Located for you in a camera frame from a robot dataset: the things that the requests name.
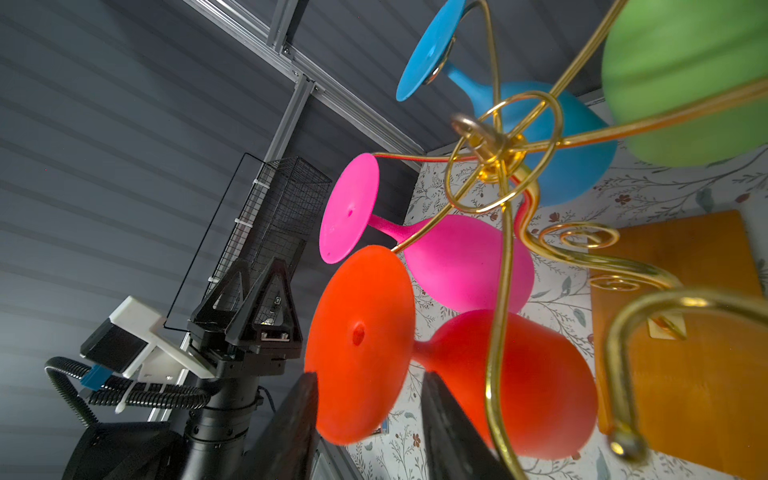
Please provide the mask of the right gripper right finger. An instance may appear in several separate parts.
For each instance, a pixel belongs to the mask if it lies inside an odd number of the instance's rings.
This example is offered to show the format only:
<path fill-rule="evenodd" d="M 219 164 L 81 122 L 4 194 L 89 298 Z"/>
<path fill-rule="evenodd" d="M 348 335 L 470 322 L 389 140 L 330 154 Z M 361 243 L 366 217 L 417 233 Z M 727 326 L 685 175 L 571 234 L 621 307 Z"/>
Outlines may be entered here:
<path fill-rule="evenodd" d="M 430 479 L 513 479 L 437 373 L 424 376 L 421 412 Z"/>

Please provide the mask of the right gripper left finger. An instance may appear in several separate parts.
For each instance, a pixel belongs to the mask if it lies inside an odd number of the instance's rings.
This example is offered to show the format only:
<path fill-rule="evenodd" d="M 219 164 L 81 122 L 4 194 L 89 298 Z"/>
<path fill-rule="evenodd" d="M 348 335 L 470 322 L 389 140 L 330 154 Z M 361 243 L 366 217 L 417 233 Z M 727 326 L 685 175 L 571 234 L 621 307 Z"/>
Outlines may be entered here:
<path fill-rule="evenodd" d="M 240 479 L 309 479 L 318 443 L 318 379 L 304 373 L 239 467 Z"/>

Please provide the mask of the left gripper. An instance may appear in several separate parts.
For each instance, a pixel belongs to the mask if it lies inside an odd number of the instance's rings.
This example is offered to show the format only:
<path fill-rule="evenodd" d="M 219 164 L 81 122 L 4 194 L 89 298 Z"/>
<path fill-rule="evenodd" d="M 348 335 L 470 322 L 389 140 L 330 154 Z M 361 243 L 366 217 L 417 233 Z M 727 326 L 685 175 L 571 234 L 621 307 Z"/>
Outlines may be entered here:
<path fill-rule="evenodd" d="M 279 376 L 302 351 L 285 261 L 273 257 L 250 288 L 249 263 L 237 259 L 190 318 L 192 350 L 218 379 Z"/>

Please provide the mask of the red wine glass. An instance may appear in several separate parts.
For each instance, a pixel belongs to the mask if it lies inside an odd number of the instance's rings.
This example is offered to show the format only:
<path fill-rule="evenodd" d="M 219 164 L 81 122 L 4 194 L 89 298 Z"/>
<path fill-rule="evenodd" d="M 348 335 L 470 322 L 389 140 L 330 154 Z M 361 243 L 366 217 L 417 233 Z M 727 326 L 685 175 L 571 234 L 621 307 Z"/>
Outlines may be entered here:
<path fill-rule="evenodd" d="M 418 363 L 441 377 L 489 441 L 484 398 L 493 317 L 490 310 L 463 313 L 419 341 L 405 266 L 381 246 L 356 252 L 327 285 L 308 337 L 305 368 L 318 380 L 318 432 L 337 445 L 371 436 Z M 569 457 L 588 443 L 597 421 L 596 386 L 580 351 L 516 314 L 507 321 L 501 404 L 512 448 L 524 457 Z"/>

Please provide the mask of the pink wine glass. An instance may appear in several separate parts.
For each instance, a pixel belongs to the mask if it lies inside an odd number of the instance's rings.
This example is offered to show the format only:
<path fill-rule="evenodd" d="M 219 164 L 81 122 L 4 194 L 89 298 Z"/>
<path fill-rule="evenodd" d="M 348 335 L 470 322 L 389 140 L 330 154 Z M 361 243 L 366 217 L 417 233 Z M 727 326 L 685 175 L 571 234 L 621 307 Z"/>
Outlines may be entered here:
<path fill-rule="evenodd" d="M 397 225 L 373 213 L 380 183 L 376 158 L 364 153 L 344 169 L 327 202 L 319 234 L 321 258 L 341 263 L 326 291 L 356 295 L 381 267 L 354 269 L 347 256 L 372 227 L 402 243 L 427 225 Z M 464 313 L 496 306 L 501 275 L 502 232 L 476 218 L 449 214 L 404 250 L 419 287 L 441 305 Z"/>

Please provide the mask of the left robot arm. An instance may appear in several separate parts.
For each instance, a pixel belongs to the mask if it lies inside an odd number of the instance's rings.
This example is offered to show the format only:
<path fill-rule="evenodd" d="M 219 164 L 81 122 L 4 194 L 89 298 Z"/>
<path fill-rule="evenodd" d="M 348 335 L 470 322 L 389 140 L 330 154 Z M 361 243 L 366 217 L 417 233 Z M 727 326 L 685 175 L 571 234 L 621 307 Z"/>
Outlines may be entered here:
<path fill-rule="evenodd" d="M 243 259 L 193 311 L 188 340 L 164 338 L 165 318 L 126 298 L 82 344 L 80 359 L 44 367 L 84 425 L 67 479 L 225 479 L 240 466 L 252 414 L 270 400 L 303 337 L 286 262 L 253 274 Z"/>

